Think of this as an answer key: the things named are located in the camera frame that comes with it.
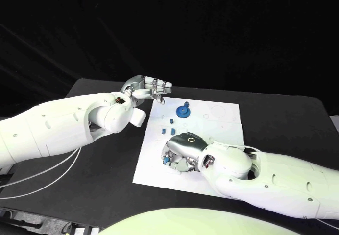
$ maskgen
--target blue object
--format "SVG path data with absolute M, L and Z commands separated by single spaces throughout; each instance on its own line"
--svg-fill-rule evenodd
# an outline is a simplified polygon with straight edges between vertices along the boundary
M 167 163 L 171 161 L 171 158 L 169 157 L 165 157 L 165 165 Z
M 185 105 L 184 105 L 184 106 L 180 106 L 180 107 L 178 107 L 178 109 L 177 109 L 177 115 L 178 115 L 181 118 L 187 118 L 187 117 L 191 115 L 190 102 L 188 102 L 188 101 L 185 102 Z

